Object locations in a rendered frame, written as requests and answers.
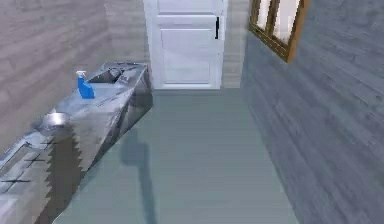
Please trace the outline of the white panelled room door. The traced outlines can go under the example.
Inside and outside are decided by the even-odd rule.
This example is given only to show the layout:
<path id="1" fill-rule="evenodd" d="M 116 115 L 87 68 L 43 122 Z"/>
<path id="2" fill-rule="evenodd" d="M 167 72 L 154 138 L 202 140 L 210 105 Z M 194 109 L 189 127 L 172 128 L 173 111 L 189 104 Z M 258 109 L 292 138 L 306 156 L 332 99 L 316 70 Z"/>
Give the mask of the white panelled room door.
<path id="1" fill-rule="evenodd" d="M 221 87 L 228 1 L 143 0 L 154 88 Z"/>

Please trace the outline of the steel sink basin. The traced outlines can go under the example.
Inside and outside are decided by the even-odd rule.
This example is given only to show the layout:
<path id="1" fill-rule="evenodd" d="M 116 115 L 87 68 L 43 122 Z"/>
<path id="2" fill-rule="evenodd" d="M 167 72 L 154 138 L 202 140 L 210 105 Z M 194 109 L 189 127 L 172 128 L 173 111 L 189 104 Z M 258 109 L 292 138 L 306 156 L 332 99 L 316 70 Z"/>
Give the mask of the steel sink basin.
<path id="1" fill-rule="evenodd" d="M 135 67 L 108 68 L 88 80 L 88 83 L 128 84 L 136 75 Z"/>

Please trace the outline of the steel kitchen counter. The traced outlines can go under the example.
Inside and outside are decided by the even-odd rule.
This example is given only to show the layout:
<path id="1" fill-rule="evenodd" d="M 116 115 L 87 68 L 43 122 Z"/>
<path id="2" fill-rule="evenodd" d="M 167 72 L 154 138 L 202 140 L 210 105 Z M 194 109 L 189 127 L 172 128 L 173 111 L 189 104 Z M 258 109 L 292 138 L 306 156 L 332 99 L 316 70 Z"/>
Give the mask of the steel kitchen counter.
<path id="1" fill-rule="evenodd" d="M 135 67 L 137 73 L 128 84 L 88 83 L 99 72 L 115 67 Z M 83 99 L 74 91 L 52 111 L 70 116 L 70 127 L 81 151 L 80 166 L 89 170 L 151 109 L 153 97 L 146 63 L 106 62 L 86 82 L 94 90 L 94 99 Z"/>

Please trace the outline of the blue spray bottle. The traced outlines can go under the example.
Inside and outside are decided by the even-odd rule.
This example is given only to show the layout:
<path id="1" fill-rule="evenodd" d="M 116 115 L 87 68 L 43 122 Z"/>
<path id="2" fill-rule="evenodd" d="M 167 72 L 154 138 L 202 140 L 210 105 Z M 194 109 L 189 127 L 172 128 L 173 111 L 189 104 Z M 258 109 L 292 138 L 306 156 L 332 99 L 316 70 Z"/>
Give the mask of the blue spray bottle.
<path id="1" fill-rule="evenodd" d="M 91 85 L 85 81 L 85 71 L 76 72 L 78 79 L 78 90 L 83 99 L 94 99 L 94 90 Z"/>

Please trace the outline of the wooden framed window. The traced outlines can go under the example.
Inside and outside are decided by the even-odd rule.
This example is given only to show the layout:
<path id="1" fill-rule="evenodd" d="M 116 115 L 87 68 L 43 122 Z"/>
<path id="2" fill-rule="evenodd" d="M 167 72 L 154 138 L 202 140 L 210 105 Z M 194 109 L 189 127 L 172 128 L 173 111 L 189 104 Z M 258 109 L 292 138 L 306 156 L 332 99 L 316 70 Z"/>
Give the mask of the wooden framed window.
<path id="1" fill-rule="evenodd" d="M 251 0 L 249 31 L 286 63 L 296 53 L 311 0 Z"/>

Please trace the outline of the round steel pot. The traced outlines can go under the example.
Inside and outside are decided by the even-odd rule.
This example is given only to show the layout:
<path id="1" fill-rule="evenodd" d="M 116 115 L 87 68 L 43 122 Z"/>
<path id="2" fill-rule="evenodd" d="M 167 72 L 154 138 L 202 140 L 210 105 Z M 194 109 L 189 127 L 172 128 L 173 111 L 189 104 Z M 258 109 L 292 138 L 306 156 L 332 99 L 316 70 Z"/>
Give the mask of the round steel pot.
<path id="1" fill-rule="evenodd" d="M 39 131 L 45 135 L 65 133 L 70 128 L 70 116 L 66 113 L 49 113 L 42 117 Z"/>

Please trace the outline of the steel stove top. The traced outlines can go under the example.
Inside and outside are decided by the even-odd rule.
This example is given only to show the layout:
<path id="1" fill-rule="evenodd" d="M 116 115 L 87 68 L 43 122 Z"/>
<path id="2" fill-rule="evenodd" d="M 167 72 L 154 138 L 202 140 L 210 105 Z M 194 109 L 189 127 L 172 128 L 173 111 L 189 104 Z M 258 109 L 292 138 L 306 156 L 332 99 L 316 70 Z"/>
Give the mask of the steel stove top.
<path id="1" fill-rule="evenodd" d="M 53 224 L 84 177 L 80 155 L 72 135 L 19 160 L 0 178 L 0 224 Z"/>

